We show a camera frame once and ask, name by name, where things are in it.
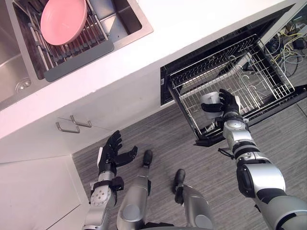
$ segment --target dishwasher rack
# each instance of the dishwasher rack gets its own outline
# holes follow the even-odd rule
[[[241,115],[254,119],[295,92],[256,34],[170,73],[166,80],[198,139],[196,143],[202,146],[224,139],[215,122],[205,118],[202,95],[226,89],[239,96]]]
[[[40,80],[46,78],[47,81],[54,81],[114,49],[89,0],[86,0],[85,26],[76,39],[60,46],[46,42],[41,33],[40,19],[47,2],[47,0],[13,2],[16,6],[15,10],[22,11],[30,19],[27,25],[29,32],[26,36],[31,36],[33,42],[27,45],[37,62],[33,64],[37,65],[36,69],[39,69],[37,77]]]

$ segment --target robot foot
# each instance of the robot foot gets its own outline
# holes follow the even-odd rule
[[[143,157],[143,167],[150,167],[150,164],[153,161],[153,152],[151,150],[146,150]]]
[[[183,169],[178,169],[173,182],[173,193],[175,194],[175,202],[183,204],[183,182],[186,177],[186,172]]]

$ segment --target floor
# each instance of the floor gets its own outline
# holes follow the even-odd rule
[[[300,65],[291,81],[295,85],[306,84],[306,72],[306,65]],[[307,98],[251,127],[250,131],[261,151],[283,173],[287,194],[307,201]],[[217,229],[267,229],[253,201],[238,190],[235,162],[217,152],[227,146],[226,141],[210,148],[194,146],[194,135],[176,104],[120,132],[124,145],[121,152],[134,145],[139,152],[132,163],[118,169],[125,190],[118,193],[109,229],[116,229],[119,205],[146,149],[154,152],[146,221],[186,225],[184,208],[174,202],[171,193],[173,177],[177,169],[183,168],[186,183],[199,190],[212,207]],[[101,140],[73,155],[88,196],[90,182],[97,179],[98,148],[105,142],[106,139]]]

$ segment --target white cup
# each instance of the white cup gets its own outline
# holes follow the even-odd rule
[[[219,92],[210,92],[200,97],[200,102],[205,104],[218,104],[220,103]],[[210,113],[205,112],[208,119],[214,119],[216,117],[222,116],[223,112]]]

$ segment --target robotic arm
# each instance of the robotic arm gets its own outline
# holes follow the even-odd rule
[[[124,189],[121,177],[116,177],[117,167],[130,163],[135,158],[136,146],[129,152],[118,155],[122,139],[116,131],[99,149],[97,166],[98,181],[91,183],[91,207],[82,230],[107,230],[111,209],[117,202],[117,191]]]
[[[216,121],[236,160],[236,176],[240,192],[252,198],[271,230],[307,229],[307,204],[285,193],[280,170],[267,158],[251,137],[239,106],[231,93],[220,89],[220,104],[202,104],[206,112],[223,111]]]

